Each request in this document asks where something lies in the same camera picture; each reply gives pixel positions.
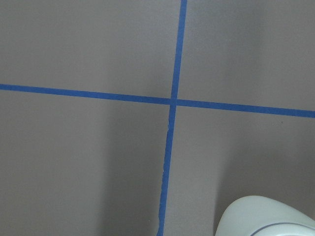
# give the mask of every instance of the white plastic object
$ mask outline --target white plastic object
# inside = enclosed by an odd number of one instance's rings
[[[281,202],[247,196],[225,210],[216,236],[315,236],[315,221]]]

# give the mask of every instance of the gray floor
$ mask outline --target gray floor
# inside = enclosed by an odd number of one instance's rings
[[[0,3],[0,83],[170,97],[179,0]],[[315,2],[188,0],[179,98],[315,110]],[[155,236],[168,105],[0,90],[0,231]],[[177,107],[165,236],[245,195],[315,219],[315,119]]]

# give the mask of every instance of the vertical blue line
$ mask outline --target vertical blue line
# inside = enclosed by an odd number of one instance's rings
[[[181,71],[181,62],[182,62],[186,7],[187,7],[187,0],[181,0],[171,101],[170,101],[169,115],[168,115],[168,131],[167,131],[167,137],[166,137],[165,157],[164,157],[164,166],[163,166],[162,190],[161,190],[159,212],[158,212],[159,226],[158,226],[157,236],[163,236],[163,232],[164,232],[167,189],[168,189],[168,180],[169,180],[169,171],[170,171],[170,164],[171,164],[172,145],[173,145],[174,126],[175,126],[176,103],[177,103],[177,94],[178,94],[178,87],[179,87],[179,77],[180,77],[180,71]]]

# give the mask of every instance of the horizontal blue line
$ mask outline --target horizontal blue line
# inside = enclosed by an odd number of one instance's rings
[[[170,98],[0,84],[0,90],[170,105]],[[315,118],[315,111],[177,99],[177,106]]]
[[[259,107],[259,106],[251,106],[251,105],[240,105],[240,104],[218,103],[218,102],[203,102],[203,101],[192,101],[192,100],[182,100],[182,99],[177,100],[177,106],[274,114],[274,115],[283,115],[283,116],[292,116],[292,117],[315,118],[315,111],[276,108],[276,107]]]
[[[89,97],[89,98],[98,98],[98,99],[129,101],[129,102],[145,102],[145,103],[164,104],[164,105],[170,104],[169,98],[145,97],[145,96],[125,95],[125,94],[115,94],[115,93],[105,93],[105,92],[89,92],[89,91],[80,91],[80,90],[59,89],[59,88],[42,88],[42,87],[4,85],[4,84],[0,84],[0,89],[10,90],[10,91],[35,92],[35,93],[45,93],[45,94],[54,94],[54,95],[74,96],[74,97]]]

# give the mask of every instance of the gray tile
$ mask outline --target gray tile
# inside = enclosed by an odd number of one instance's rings
[[[178,107],[165,236],[210,236],[235,199],[315,212],[315,119]]]
[[[180,1],[5,0],[0,83],[169,97]]]
[[[315,110],[315,2],[188,1],[179,97]]]
[[[155,236],[168,106],[0,91],[0,231]]]

